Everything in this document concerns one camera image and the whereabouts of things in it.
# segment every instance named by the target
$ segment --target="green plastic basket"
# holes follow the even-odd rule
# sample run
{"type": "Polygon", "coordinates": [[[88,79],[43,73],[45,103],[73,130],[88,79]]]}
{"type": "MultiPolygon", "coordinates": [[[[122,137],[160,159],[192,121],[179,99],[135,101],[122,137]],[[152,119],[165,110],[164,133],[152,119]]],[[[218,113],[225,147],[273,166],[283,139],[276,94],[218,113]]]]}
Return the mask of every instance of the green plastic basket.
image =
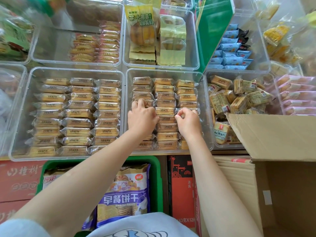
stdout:
{"type": "MultiPolygon", "coordinates": [[[[43,165],[42,174],[37,186],[38,194],[43,188],[44,172],[54,168],[67,168],[74,166],[85,159],[65,159],[65,160],[49,160],[43,165]]],[[[150,211],[151,212],[163,212],[163,197],[162,197],[162,179],[160,176],[160,162],[152,155],[148,156],[130,156],[127,158],[124,164],[145,164],[150,163],[149,169],[149,197],[150,197],[150,211]]],[[[75,237],[85,237],[89,234],[89,231],[78,232],[75,237]]]]}

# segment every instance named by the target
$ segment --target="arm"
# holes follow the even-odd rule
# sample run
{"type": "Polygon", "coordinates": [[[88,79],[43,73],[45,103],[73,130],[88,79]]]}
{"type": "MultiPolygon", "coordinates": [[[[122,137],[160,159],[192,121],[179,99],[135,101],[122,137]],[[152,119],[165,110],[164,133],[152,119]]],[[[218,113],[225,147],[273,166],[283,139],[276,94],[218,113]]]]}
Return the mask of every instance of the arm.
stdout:
{"type": "Polygon", "coordinates": [[[129,130],[36,195],[14,216],[39,223],[52,237],[74,236],[104,196],[127,157],[155,128],[159,117],[144,100],[132,103],[129,130]]]}
{"type": "Polygon", "coordinates": [[[196,111],[183,108],[176,120],[190,149],[200,205],[209,235],[262,237],[250,213],[208,150],[201,136],[201,124],[196,111]]]}

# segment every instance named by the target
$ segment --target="hand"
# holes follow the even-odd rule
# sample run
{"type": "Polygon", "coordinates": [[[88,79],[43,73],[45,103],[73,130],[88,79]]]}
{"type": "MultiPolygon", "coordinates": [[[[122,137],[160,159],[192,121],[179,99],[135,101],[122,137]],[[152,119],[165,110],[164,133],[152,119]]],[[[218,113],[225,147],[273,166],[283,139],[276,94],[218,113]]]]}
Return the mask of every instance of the hand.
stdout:
{"type": "Polygon", "coordinates": [[[159,116],[156,116],[154,107],[145,108],[144,99],[133,101],[132,110],[128,112],[129,130],[143,138],[152,133],[158,121],[159,116]]]}
{"type": "Polygon", "coordinates": [[[183,135],[184,139],[195,138],[201,136],[202,127],[198,113],[188,108],[182,108],[175,116],[178,123],[179,132],[183,135]]]}

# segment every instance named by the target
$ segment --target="blue snack package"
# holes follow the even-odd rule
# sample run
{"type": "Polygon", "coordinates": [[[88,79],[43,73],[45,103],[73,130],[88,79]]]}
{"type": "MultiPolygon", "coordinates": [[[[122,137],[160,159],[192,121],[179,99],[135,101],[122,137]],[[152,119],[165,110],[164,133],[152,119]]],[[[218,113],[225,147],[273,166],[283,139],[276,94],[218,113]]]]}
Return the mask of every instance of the blue snack package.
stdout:
{"type": "Polygon", "coordinates": [[[226,66],[240,66],[243,63],[242,57],[225,57],[223,61],[223,65],[226,66]]]}
{"type": "Polygon", "coordinates": [[[246,68],[250,65],[250,63],[253,61],[253,59],[243,59],[242,66],[245,66],[246,68]]]}
{"type": "Polygon", "coordinates": [[[96,208],[92,211],[91,215],[84,221],[81,230],[82,231],[92,231],[94,230],[96,221],[96,208]]]}
{"type": "Polygon", "coordinates": [[[227,70],[246,70],[245,66],[224,66],[227,70]]]}
{"type": "Polygon", "coordinates": [[[225,31],[223,37],[234,39],[238,36],[238,33],[239,33],[239,30],[225,31]]]}
{"type": "Polygon", "coordinates": [[[248,59],[249,56],[251,55],[252,51],[242,51],[242,50],[238,50],[237,51],[237,56],[238,57],[242,57],[242,58],[245,58],[245,59],[248,59]]]}
{"type": "Polygon", "coordinates": [[[223,44],[227,44],[227,43],[237,43],[237,42],[238,42],[238,38],[231,39],[231,38],[225,38],[225,37],[223,37],[223,38],[222,38],[222,41],[221,41],[221,43],[223,43],[223,44]]]}
{"type": "Polygon", "coordinates": [[[237,28],[238,28],[238,24],[229,24],[227,31],[237,30],[237,28]]]}
{"type": "Polygon", "coordinates": [[[224,69],[223,65],[212,65],[212,64],[208,64],[207,65],[208,69],[224,69]]]}
{"type": "Polygon", "coordinates": [[[222,51],[216,50],[214,51],[214,54],[212,55],[212,57],[221,57],[221,55],[222,55],[222,51]]]}
{"type": "Polygon", "coordinates": [[[123,166],[97,205],[97,228],[150,212],[150,164],[123,166]]]}
{"type": "Polygon", "coordinates": [[[223,51],[222,57],[237,57],[235,52],[223,51]]]}
{"type": "Polygon", "coordinates": [[[223,62],[223,58],[221,57],[212,57],[209,61],[209,64],[220,65],[223,62]]]}
{"type": "Polygon", "coordinates": [[[240,46],[241,46],[241,43],[220,44],[219,45],[219,50],[229,51],[229,52],[236,52],[239,49],[240,46]]]}

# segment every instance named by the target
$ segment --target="white t-shirt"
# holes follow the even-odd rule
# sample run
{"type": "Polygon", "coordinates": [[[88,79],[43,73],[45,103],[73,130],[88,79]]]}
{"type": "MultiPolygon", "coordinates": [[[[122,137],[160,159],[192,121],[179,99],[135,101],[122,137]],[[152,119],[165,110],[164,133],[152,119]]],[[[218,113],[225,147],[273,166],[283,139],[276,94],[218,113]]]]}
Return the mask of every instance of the white t-shirt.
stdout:
{"type": "MultiPolygon", "coordinates": [[[[108,223],[88,237],[197,237],[189,228],[164,213],[135,215],[108,223]]],[[[30,220],[8,220],[0,225],[0,237],[50,237],[30,220]]]]}

